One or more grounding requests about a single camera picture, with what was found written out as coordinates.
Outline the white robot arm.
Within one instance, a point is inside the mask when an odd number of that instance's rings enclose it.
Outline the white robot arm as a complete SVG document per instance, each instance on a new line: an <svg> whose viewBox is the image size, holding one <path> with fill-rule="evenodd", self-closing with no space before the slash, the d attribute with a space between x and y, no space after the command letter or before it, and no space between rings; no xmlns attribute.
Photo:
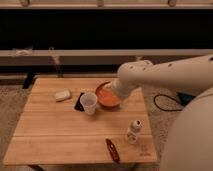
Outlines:
<svg viewBox="0 0 213 171"><path fill-rule="evenodd" d="M191 94L169 130L159 171L213 171L213 55L161 64L122 64L112 89L122 99L143 84Z"/></svg>

